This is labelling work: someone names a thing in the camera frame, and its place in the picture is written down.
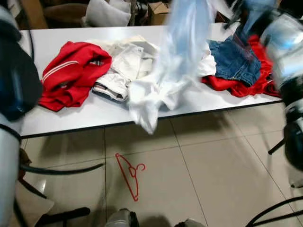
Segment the black cord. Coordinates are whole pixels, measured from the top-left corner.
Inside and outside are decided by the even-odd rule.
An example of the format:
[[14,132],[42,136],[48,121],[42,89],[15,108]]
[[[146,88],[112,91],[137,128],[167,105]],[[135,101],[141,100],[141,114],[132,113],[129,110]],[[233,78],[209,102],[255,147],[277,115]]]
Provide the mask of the black cord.
[[0,129],[3,129],[4,131],[6,131],[9,134],[11,134],[13,137],[15,137],[19,141],[19,143],[21,142],[21,136],[15,130],[11,129],[10,127],[8,127],[8,126],[6,126],[4,124],[0,124]]
[[292,218],[292,217],[299,216],[299,215],[302,215],[302,214],[303,214],[303,210],[297,211],[297,212],[294,212],[294,213],[291,213],[291,214],[285,214],[285,215],[280,216],[280,217],[271,218],[271,219],[267,219],[267,220],[264,220],[264,221],[259,221],[259,222],[254,223],[252,226],[261,226],[261,225],[264,225],[266,223],[271,223],[271,222],[274,222],[274,221],[284,220],[284,219]]
[[89,172],[95,169],[98,169],[104,166],[105,163],[100,163],[95,166],[91,166],[84,169],[75,169],[75,170],[53,170],[53,169],[42,169],[37,167],[31,167],[21,164],[19,168],[23,171],[34,173],[34,174],[42,174],[42,175],[72,175],[72,174],[81,174],[85,172]]
[[25,219],[23,217],[23,214],[22,214],[22,212],[20,210],[20,207],[18,205],[18,202],[17,202],[16,198],[14,200],[14,212],[15,212],[16,218],[17,218],[20,226],[21,227],[28,227],[28,225],[27,225],[27,223],[26,223],[26,221],[25,221]]
[[283,205],[285,205],[285,204],[288,204],[288,203],[290,203],[290,202],[295,202],[295,201],[298,201],[298,200],[303,200],[303,196],[299,196],[299,197],[295,197],[295,198],[291,198],[291,199],[285,200],[285,201],[283,201],[283,202],[280,202],[280,203],[278,203],[278,204],[276,204],[276,205],[274,205],[274,206],[272,206],[272,207],[266,209],[265,211],[263,211],[263,212],[257,214],[257,215],[256,215],[256,216],[255,216],[255,217],[246,225],[246,227],[252,227],[252,226],[254,226],[255,221],[257,221],[259,218],[261,218],[262,216],[266,215],[267,213],[269,213],[269,212],[271,212],[271,211],[273,211],[273,210],[275,210],[275,209],[277,209],[277,208],[279,208],[279,207],[281,207],[281,206],[283,206]]
[[25,25],[27,27],[27,33],[28,33],[28,37],[29,37],[29,42],[30,42],[30,52],[31,52],[31,58],[33,60],[33,62],[35,62],[35,50],[34,50],[34,41],[33,41],[33,36],[32,36],[32,32],[31,32],[31,25],[29,23],[29,19],[27,16],[27,13],[25,12],[25,9],[22,5],[21,0],[17,0],[17,2],[19,3],[20,7],[21,7],[21,12],[23,13],[24,16],[24,21],[25,21]]

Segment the white stripe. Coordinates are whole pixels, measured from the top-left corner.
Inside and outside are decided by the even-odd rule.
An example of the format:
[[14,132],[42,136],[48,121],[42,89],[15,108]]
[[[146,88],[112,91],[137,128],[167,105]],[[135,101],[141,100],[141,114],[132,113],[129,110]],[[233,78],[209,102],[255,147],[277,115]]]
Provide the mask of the white stripe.
[[60,70],[60,69],[62,69],[62,68],[64,68],[64,67],[66,67],[66,66],[72,65],[72,64],[78,64],[78,62],[77,62],[77,61],[67,61],[67,62],[65,62],[65,63],[63,63],[63,64],[61,64],[61,65],[58,65],[58,66],[56,66],[55,68],[49,70],[49,71],[44,75],[44,77],[42,78],[42,83],[44,83],[45,80],[46,80],[50,75],[52,75],[54,72],[56,72],[56,71],[58,71],[58,70]]
[[49,70],[44,76],[47,76],[48,74],[51,74],[54,70],[56,70],[57,68],[60,68],[61,66],[64,66],[66,64],[70,64],[71,62],[76,62],[78,63],[77,61],[67,61],[65,63],[62,63],[61,65],[57,65],[56,67],[52,68],[51,70]]

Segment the red shirt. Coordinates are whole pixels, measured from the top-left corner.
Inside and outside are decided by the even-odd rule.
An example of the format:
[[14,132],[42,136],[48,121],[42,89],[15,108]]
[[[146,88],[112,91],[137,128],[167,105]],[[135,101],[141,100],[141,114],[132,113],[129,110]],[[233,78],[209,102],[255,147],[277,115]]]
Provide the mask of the red shirt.
[[54,111],[81,106],[110,65],[111,56],[99,46],[67,42],[43,71],[39,104]]

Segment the cardboard box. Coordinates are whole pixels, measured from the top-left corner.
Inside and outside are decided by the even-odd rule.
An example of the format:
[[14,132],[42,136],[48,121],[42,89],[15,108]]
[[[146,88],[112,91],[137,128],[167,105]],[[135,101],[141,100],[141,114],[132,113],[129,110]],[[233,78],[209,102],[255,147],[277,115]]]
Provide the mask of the cardboard box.
[[161,1],[149,3],[148,11],[150,25],[163,25],[167,15],[170,13],[170,4]]

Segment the grout line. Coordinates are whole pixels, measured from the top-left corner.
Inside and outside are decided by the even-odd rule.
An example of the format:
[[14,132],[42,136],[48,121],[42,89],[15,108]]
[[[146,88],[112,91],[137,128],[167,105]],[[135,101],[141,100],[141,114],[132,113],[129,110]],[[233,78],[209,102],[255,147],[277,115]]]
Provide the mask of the grout line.
[[27,142],[28,142],[28,139],[26,139],[26,142],[25,142],[25,145],[24,145],[24,150],[26,150],[26,148],[27,148]]
[[[158,150],[166,150],[166,149],[178,148],[178,147],[179,147],[179,145],[177,145],[177,146],[169,146],[169,147],[166,147],[166,148],[152,149],[152,150],[146,150],[146,151],[136,151],[136,152],[127,153],[127,154],[121,154],[121,155],[122,156],[128,156],[128,155],[142,154],[142,153],[146,153],[146,152],[153,152],[153,151],[158,151]],[[108,156],[107,158],[113,158],[113,157],[115,157],[115,155]]]
[[105,172],[105,223],[107,223],[107,191],[106,191],[106,141],[105,141],[105,128],[104,128],[104,160],[105,160],[105,167],[104,167],[104,172]]
[[240,130],[240,132],[242,133],[243,136],[254,136],[254,135],[260,135],[260,134],[264,134],[264,133],[270,133],[270,132],[277,132],[277,131],[282,131],[283,129],[281,130],[273,130],[273,131],[261,131],[261,132],[256,132],[256,133],[252,133],[252,134],[244,134],[244,132],[242,131],[241,127],[237,124],[237,122],[234,120],[234,118],[232,117],[232,113],[230,110],[227,110],[227,113],[228,115],[230,116],[231,120],[236,124],[237,128]]
[[177,139],[177,142],[178,142],[178,145],[179,145],[179,146],[178,146],[178,147],[179,147],[179,151],[181,152],[181,155],[182,155],[182,157],[183,157],[183,161],[184,161],[184,163],[185,163],[185,167],[186,167],[186,169],[187,169],[187,172],[188,172],[188,175],[189,175],[190,181],[191,181],[192,186],[193,186],[193,188],[194,188],[194,190],[195,190],[196,197],[197,197],[197,199],[198,199],[198,203],[199,203],[199,205],[200,205],[200,209],[201,209],[201,211],[202,211],[203,217],[204,217],[205,222],[206,222],[206,226],[207,226],[207,227],[209,227],[209,226],[208,226],[208,223],[207,223],[207,219],[206,219],[205,213],[204,213],[203,208],[202,208],[201,201],[200,201],[200,199],[199,199],[199,196],[198,196],[198,193],[197,193],[196,187],[195,187],[195,185],[194,185],[193,178],[192,178],[192,177],[191,177],[191,175],[190,175],[190,172],[189,172],[189,169],[188,169],[187,163],[186,163],[186,161],[185,161],[185,157],[184,157],[184,155],[183,155],[183,152],[182,152],[182,149],[181,149],[181,146],[180,146],[179,140],[178,140],[178,138],[177,138],[177,134],[176,134],[176,131],[175,131],[174,125],[172,124],[171,120],[169,120],[169,121],[170,121],[170,124],[171,124],[171,126],[172,126],[172,129],[173,129],[173,131],[174,131],[175,137],[176,137],[176,139]]
[[[274,181],[275,185],[277,186],[277,188],[279,189],[279,191],[281,192],[282,196],[284,197],[285,200],[287,200],[287,198],[285,197],[285,195],[283,194],[281,188],[279,187],[278,183],[274,180],[273,176],[270,174],[269,170],[266,168],[266,166],[264,165],[264,163],[262,162],[262,159],[260,158],[260,156],[257,154],[257,152],[255,151],[255,149],[253,148],[253,146],[250,144],[249,140],[245,137],[245,140],[248,142],[248,144],[250,145],[250,147],[252,148],[252,150],[254,151],[255,155],[258,157],[259,161],[261,162],[261,164],[263,165],[263,167],[266,169],[267,173],[269,174],[270,178]],[[288,204],[288,206],[290,207],[290,209],[294,212],[294,209],[292,208],[292,206],[290,204]],[[301,224],[301,226],[303,226],[302,222],[300,221],[299,217],[296,216],[299,223]]]
[[204,142],[196,142],[196,143],[184,144],[184,145],[179,145],[179,146],[181,146],[181,147],[187,147],[187,146],[192,146],[192,145],[197,145],[197,144],[210,143],[210,142],[216,142],[216,141],[222,141],[222,140],[230,140],[230,139],[242,138],[242,137],[244,137],[244,136],[243,135],[241,135],[241,136],[233,136],[233,137],[228,137],[228,138],[219,139],[219,140],[208,140],[208,141],[204,141]]
[[70,165],[74,165],[74,164],[83,164],[83,163],[86,163],[86,162],[93,162],[93,161],[98,161],[98,160],[104,160],[104,162],[105,162],[105,158],[104,157],[100,157],[100,158],[96,158],[96,159],[92,159],[92,160],[86,160],[86,161],[81,161],[81,162],[73,162],[73,163],[66,163],[66,164],[57,165],[57,166],[48,166],[48,167],[38,166],[38,168],[50,169],[50,168],[54,168],[54,167],[70,166]]

